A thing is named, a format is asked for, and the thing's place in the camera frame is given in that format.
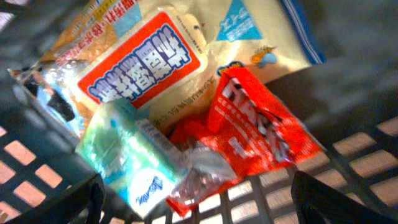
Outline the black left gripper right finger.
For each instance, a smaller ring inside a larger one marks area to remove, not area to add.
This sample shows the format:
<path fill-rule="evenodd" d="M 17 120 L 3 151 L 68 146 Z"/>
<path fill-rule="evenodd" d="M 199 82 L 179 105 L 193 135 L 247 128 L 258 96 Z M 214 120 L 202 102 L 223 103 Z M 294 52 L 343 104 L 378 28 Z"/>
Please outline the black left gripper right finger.
<path fill-rule="evenodd" d="M 395 222 L 302 171 L 294 175 L 291 195 L 299 223 Z"/>

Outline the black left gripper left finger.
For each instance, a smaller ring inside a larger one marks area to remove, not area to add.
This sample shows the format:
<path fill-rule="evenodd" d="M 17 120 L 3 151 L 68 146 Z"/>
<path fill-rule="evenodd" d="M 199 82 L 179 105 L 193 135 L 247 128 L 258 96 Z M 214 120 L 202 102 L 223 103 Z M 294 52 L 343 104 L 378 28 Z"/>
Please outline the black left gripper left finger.
<path fill-rule="evenodd" d="M 9 223 L 69 223 L 88 210 L 85 223 L 99 223 L 105 201 L 105 187 L 99 174 L 70 187 L 58 197 L 9 220 Z"/>

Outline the green tissue pack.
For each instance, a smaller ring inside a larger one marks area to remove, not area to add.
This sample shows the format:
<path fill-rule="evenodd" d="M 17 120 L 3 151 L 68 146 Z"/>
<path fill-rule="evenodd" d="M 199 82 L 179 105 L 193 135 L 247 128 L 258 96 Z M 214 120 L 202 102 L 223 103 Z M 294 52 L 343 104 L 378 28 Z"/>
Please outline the green tissue pack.
<path fill-rule="evenodd" d="M 97 107 L 76 151 L 141 218 L 168 197 L 190 162 L 125 99 Z"/>

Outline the red jerky bag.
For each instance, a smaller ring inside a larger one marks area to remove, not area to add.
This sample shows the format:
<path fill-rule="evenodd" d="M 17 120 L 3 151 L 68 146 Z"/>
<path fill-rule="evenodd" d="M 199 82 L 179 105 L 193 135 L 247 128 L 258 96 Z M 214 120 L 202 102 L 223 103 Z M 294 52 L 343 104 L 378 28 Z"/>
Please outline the red jerky bag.
<path fill-rule="evenodd" d="M 244 67 L 226 69 L 210 109 L 181 120 L 170 140 L 193 165 L 167 198 L 181 217 L 248 176 L 300 163 L 322 150 L 301 121 Z"/>

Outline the cream snack bag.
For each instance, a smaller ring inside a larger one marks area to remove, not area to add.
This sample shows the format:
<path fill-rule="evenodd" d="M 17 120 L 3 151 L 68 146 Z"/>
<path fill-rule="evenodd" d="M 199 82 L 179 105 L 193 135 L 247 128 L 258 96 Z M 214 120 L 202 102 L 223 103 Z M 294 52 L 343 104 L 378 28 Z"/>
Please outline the cream snack bag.
<path fill-rule="evenodd" d="M 221 72 L 263 83 L 324 56 L 294 0 L 90 1 L 34 65 L 9 69 L 69 131 L 97 106 L 129 100 L 159 130 L 205 111 Z"/>

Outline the grey plastic basket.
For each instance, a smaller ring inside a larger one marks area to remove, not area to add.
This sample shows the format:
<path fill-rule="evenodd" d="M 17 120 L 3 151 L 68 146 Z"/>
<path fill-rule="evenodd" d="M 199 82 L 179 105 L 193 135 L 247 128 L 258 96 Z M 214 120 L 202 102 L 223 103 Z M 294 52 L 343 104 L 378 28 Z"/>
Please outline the grey plastic basket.
<path fill-rule="evenodd" d="M 9 77 L 36 62 L 84 1 L 1 2 L 1 211 L 13 218 L 93 171 L 69 134 Z M 268 85 L 326 147 L 302 169 L 397 218 L 397 2 L 303 1 L 326 63 Z M 7 153 L 35 154 L 23 165 Z"/>

